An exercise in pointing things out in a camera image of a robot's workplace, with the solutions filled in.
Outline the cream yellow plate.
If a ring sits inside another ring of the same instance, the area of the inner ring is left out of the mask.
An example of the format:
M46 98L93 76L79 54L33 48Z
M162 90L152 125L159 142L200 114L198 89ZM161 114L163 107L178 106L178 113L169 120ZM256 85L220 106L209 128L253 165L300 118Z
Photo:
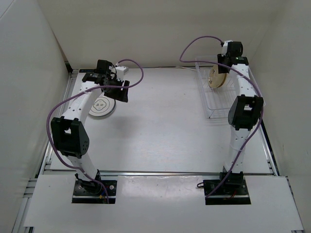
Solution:
M225 73L218 72L218 65L214 65L212 69L209 71L208 76L208 85L210 88L219 88L221 87L226 79Z

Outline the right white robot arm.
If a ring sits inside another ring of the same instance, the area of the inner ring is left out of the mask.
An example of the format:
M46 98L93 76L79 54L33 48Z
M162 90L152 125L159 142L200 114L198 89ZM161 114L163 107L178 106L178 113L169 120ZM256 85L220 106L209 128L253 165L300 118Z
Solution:
M228 112L229 153L218 182L218 188L224 194L231 193L242 183L245 146L260 125L264 104L257 86L251 81L248 59L242 54L242 43L228 40L222 43L222 52L217 55L218 72L228 75L236 93Z

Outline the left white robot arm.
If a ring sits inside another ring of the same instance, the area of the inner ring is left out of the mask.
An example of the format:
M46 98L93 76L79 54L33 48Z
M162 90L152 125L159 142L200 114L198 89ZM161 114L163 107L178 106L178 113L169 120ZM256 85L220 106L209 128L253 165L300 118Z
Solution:
M102 182L87 151L89 137L84 128L86 118L96 99L106 97L128 102L129 81L124 80L126 67L98 60L93 71L82 78L79 96L75 97L61 117L51 120L53 143L56 149L66 156L76 170L76 179L91 194L101 191Z

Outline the white plate green rim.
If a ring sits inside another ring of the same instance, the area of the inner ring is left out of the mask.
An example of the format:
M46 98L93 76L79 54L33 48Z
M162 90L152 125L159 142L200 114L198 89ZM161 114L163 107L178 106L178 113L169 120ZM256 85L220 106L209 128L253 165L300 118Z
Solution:
M116 101L106 96L98 97L91 107L88 115L91 117L108 117L116 109Z

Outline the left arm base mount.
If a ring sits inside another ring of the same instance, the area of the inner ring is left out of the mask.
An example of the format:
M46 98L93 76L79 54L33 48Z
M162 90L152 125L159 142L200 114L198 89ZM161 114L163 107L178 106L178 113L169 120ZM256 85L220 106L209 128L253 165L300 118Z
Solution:
M106 188L93 181L84 181L78 178L76 180L72 193L72 203L78 204L115 204L117 192L117 180L102 180L100 174L96 175L95 180L102 183Z

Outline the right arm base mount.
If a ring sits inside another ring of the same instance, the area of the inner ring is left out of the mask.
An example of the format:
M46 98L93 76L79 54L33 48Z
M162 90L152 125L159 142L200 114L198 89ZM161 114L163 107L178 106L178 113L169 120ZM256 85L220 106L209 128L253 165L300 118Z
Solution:
M226 174L226 172L221 172L219 179L203 180L197 184L197 188L204 190L205 205L250 205L251 200L243 172L231 172L220 187L213 192Z

